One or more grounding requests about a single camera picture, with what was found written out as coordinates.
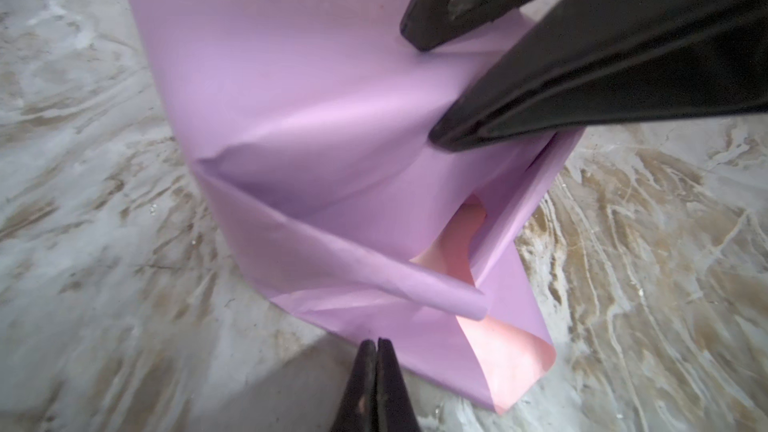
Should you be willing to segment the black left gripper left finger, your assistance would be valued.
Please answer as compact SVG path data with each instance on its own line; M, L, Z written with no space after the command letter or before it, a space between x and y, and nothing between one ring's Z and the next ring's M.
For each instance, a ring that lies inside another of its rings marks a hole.
M374 432L378 430L376 405L377 348L363 341L357 351L341 398L332 432Z

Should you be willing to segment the pink wrapping paper sheet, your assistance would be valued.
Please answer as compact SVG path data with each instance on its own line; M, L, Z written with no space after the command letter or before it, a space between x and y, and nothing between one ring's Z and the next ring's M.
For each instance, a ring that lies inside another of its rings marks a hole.
M409 0L129 0L184 158L246 279L496 412L556 351L514 240L581 138L449 153L430 129L528 30L430 53Z

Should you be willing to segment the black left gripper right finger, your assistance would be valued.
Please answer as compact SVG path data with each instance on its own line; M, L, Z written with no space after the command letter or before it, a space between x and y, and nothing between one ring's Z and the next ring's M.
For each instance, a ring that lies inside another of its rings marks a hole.
M391 340L378 340L376 415L379 432L420 432Z

